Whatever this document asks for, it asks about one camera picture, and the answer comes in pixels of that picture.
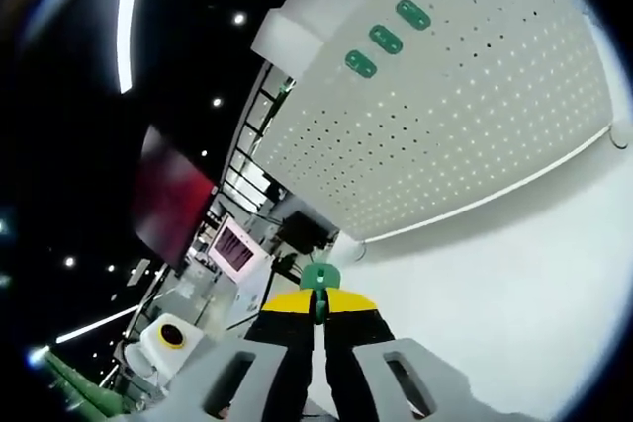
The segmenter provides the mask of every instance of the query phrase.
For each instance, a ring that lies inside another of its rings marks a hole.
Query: black ceiling
[[[218,182],[263,64],[250,45],[268,9],[283,2],[136,0],[134,87],[124,96],[116,67],[119,0],[70,0],[15,63],[5,104],[18,154],[4,185],[17,198],[11,225],[18,246],[3,269],[13,279],[21,346],[50,342],[139,301],[149,278],[133,289],[125,281],[149,256],[130,222],[147,126],[156,125]],[[247,15],[245,25],[232,24],[235,12]],[[216,96],[224,99],[220,108],[211,105]],[[6,218],[8,210],[0,213]],[[72,269],[63,265],[68,255],[77,261]],[[111,264],[114,273],[106,271]],[[111,351],[107,344],[121,331],[109,325],[57,351],[96,379],[110,362],[92,353]]]

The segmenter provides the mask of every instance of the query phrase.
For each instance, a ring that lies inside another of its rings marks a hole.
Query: perforated ceiling panel
[[[368,0],[256,159],[351,236],[375,239],[511,191],[610,121],[573,0]]]

